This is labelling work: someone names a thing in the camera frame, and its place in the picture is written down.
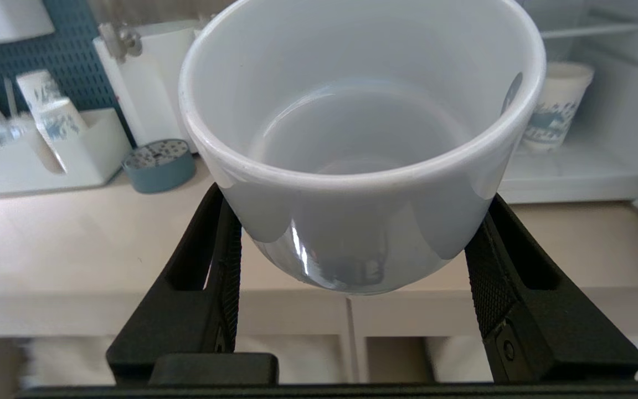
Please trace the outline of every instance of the blue patterned paper cup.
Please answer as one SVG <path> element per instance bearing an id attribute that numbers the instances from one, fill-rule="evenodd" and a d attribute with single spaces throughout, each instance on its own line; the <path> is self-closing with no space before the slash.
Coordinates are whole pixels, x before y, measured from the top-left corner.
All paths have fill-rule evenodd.
<path id="1" fill-rule="evenodd" d="M 543 91 L 523 134 L 526 147 L 551 151 L 562 145 L 594 73 L 585 64 L 548 63 Z"/>
<path id="2" fill-rule="evenodd" d="M 16 76 L 16 83 L 31 114 L 48 102 L 63 98 L 58 83 L 47 70 L 28 71 Z"/>
<path id="3" fill-rule="evenodd" d="M 47 143 L 78 137 L 88 130 L 87 124 L 69 98 L 41 106 L 34 117 L 43 124 Z"/>

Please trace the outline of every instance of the white ceramic mug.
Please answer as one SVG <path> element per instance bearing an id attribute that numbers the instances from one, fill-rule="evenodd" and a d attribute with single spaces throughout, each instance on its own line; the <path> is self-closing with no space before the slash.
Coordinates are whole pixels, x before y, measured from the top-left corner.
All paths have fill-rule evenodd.
<path id="1" fill-rule="evenodd" d="M 528 122 L 523 143 L 534 151 L 563 144 L 595 70 L 582 63 L 548 63 L 545 84 Z"/>
<path id="2" fill-rule="evenodd" d="M 58 83 L 47 70 L 28 71 L 16 76 L 16 83 L 21 90 L 31 114 L 36 115 L 43 104 L 60 99 Z"/>
<path id="3" fill-rule="evenodd" d="M 395 290 L 481 224 L 545 76 L 512 0 L 240 0 L 182 66 L 182 114 L 275 265 Z"/>

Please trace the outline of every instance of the countertop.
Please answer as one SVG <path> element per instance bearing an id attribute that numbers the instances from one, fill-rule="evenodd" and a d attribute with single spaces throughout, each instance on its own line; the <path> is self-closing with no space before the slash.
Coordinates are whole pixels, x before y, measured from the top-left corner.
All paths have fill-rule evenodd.
<path id="1" fill-rule="evenodd" d="M 117 333 L 212 182 L 197 159 L 195 177 L 162 194 L 135 192 L 121 173 L 96 189 L 0 199 L 0 336 Z M 580 287 L 638 288 L 638 212 L 630 204 L 513 208 Z M 241 270 L 242 295 L 341 295 L 285 275 L 246 235 Z M 391 295 L 468 290 L 460 254 Z"/>

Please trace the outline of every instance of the white container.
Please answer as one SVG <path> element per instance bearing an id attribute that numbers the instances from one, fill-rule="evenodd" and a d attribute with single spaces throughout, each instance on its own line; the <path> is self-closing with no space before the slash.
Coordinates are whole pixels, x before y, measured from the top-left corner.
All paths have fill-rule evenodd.
<path id="1" fill-rule="evenodd" d="M 54 141 L 51 148 L 64 172 L 51 171 L 50 154 L 35 134 L 0 146 L 0 195 L 94 187 L 107 183 L 131 151 L 125 131 L 112 108 L 83 112 L 90 126 L 81 136 Z M 33 121 L 29 121 L 33 131 Z"/>
<path id="2" fill-rule="evenodd" d="M 560 147 L 573 123 L 595 70 L 582 63 L 548 63 L 545 85 L 523 143 L 534 151 Z"/>
<path id="3" fill-rule="evenodd" d="M 69 98 L 51 101 L 38 109 L 38 120 L 45 129 L 46 142 L 78 137 L 88 126 Z"/>
<path id="4" fill-rule="evenodd" d="M 112 57 L 101 38 L 93 44 L 137 146 L 162 139 L 182 139 L 190 144 L 179 112 L 179 71 L 193 43 L 198 21 L 155 23 L 135 28 L 142 54 L 128 55 L 124 63 Z"/>
<path id="5" fill-rule="evenodd" d="M 41 0 L 0 0 L 0 43 L 53 33 Z"/>
<path id="6" fill-rule="evenodd" d="M 21 90 L 28 109 L 34 117 L 37 116 L 41 106 L 60 99 L 63 96 L 58 88 L 58 83 L 47 70 L 28 71 L 16 77 L 16 83 Z"/>
<path id="7" fill-rule="evenodd" d="M 544 77 L 539 32 L 511 0 L 240 0 L 193 43 L 179 95 L 269 260 L 381 293 L 463 250 Z"/>

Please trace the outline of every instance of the teal pegboard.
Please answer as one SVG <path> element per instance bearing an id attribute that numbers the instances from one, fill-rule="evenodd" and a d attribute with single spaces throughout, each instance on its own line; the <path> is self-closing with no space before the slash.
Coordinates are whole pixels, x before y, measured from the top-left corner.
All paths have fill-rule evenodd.
<path id="1" fill-rule="evenodd" d="M 8 115 L 3 78 L 15 81 L 25 71 L 47 69 L 80 110 L 113 107 L 127 137 L 134 140 L 117 104 L 115 94 L 100 64 L 92 40 L 98 36 L 97 23 L 86 0 L 43 0 L 55 32 L 15 43 L 0 44 L 0 109 Z M 18 89 L 16 106 L 27 109 Z"/>

